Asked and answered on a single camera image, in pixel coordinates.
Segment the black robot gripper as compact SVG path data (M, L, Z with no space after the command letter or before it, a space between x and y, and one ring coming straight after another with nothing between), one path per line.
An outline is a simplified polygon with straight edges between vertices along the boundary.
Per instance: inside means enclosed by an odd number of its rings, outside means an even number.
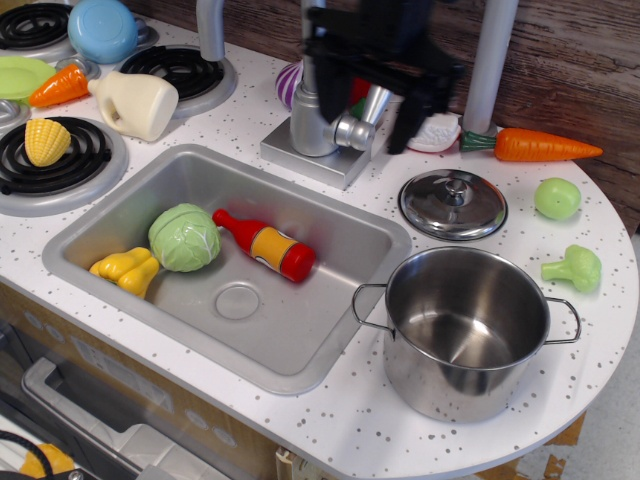
M315 67L321 116L334 122L358 77L406 95L387 145L404 152L425 119L445 113L464 67L431 38L434 1L357 1L351 10L310 6L305 53Z

